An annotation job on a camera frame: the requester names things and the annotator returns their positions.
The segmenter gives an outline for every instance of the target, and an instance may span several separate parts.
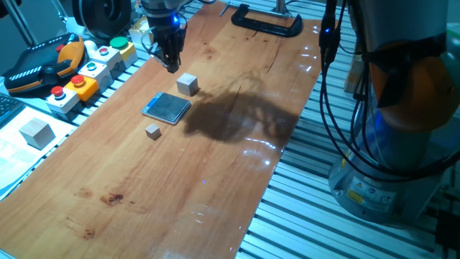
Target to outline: wooden block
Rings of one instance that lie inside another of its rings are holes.
[[[198,91],[198,79],[188,73],[184,73],[178,79],[178,91],[186,96],[193,96]]]
[[[19,130],[32,147],[42,150],[56,137],[48,123],[37,118],[31,119]]]
[[[161,131],[160,128],[155,125],[151,124],[145,129],[145,133],[147,133],[147,136],[153,140],[156,140],[158,137],[161,136]]]

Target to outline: warning label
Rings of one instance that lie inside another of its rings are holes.
[[[395,199],[396,193],[380,190],[353,177],[346,195],[368,209],[387,212]]]

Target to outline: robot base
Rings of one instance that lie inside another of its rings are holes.
[[[369,175],[373,171],[355,156],[351,162]],[[414,222],[436,192],[442,174],[404,183],[377,182],[355,171],[345,160],[338,161],[329,176],[329,188],[337,202],[354,216],[379,224]]]

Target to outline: black and orange device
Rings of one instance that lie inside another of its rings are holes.
[[[47,40],[21,54],[16,65],[3,75],[5,88],[19,94],[55,85],[60,79],[74,76],[86,59],[85,45],[76,34]]]

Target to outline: emergency stop button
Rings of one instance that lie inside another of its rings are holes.
[[[57,100],[65,97],[64,89],[62,86],[55,86],[51,89],[51,94],[55,96]]]

